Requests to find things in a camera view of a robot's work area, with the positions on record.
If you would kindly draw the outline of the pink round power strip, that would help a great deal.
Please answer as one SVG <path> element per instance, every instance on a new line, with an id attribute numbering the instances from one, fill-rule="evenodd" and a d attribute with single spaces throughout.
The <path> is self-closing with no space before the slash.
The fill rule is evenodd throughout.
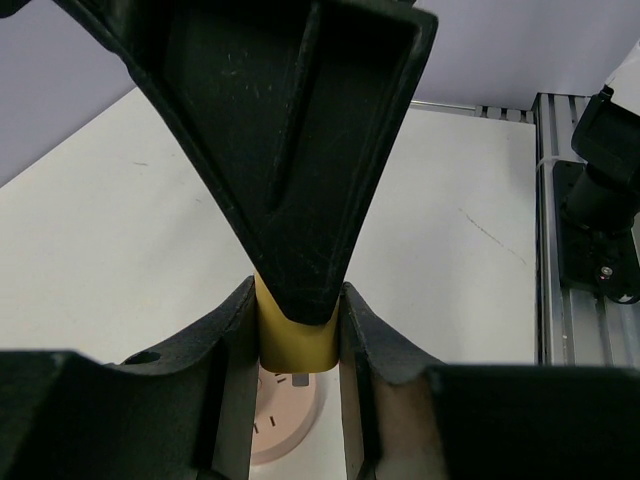
<path id="1" fill-rule="evenodd" d="M 332 381 L 331 371 L 287 374 L 259 370 L 251 466 L 272 463 L 299 450 L 307 456 L 333 439 Z"/>

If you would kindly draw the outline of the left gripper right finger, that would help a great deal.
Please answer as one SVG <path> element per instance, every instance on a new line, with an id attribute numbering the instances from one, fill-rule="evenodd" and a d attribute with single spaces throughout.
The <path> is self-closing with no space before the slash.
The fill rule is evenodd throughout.
<path id="1" fill-rule="evenodd" d="M 446 364 L 378 317 L 339 305 L 351 479 L 635 479 L 635 369 Z"/>

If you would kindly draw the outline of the orange plug adapter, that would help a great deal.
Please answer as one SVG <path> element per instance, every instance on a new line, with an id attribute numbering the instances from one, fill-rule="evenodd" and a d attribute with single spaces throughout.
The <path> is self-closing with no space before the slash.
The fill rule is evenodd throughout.
<path id="1" fill-rule="evenodd" d="M 257 271 L 254 272 L 261 367 L 274 374 L 317 374 L 339 362 L 339 303 L 323 325 L 287 318 Z"/>

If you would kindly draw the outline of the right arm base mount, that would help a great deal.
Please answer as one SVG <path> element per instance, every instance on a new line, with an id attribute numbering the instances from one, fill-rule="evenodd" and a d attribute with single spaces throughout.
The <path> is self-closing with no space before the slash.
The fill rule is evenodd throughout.
<path id="1" fill-rule="evenodd" d="M 584 164 L 552 170 L 561 285 L 628 305 L 639 301 L 632 228 L 639 196 L 602 181 Z"/>

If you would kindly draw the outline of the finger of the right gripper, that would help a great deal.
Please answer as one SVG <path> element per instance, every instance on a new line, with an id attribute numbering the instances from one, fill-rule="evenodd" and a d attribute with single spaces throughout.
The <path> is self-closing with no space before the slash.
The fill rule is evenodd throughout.
<path id="1" fill-rule="evenodd" d="M 284 315 L 328 321 L 431 53 L 403 1 L 66 1 L 126 65 Z"/>

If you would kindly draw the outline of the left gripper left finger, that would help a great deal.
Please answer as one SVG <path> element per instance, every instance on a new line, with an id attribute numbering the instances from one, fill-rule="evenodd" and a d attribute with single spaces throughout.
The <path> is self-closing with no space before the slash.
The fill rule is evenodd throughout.
<path id="1" fill-rule="evenodd" d="M 255 289 L 121 364 L 1 355 L 5 479 L 245 479 L 258 353 Z"/>

